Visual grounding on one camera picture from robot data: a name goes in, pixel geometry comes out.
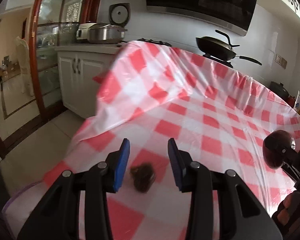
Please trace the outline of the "person right hand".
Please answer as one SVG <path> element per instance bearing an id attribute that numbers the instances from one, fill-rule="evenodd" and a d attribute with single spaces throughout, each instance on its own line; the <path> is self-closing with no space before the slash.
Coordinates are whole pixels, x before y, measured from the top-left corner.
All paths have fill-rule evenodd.
<path id="1" fill-rule="evenodd" d="M 300 192 L 293 191 L 283 200 L 283 209 L 277 215 L 280 224 L 286 225 L 300 204 Z"/>

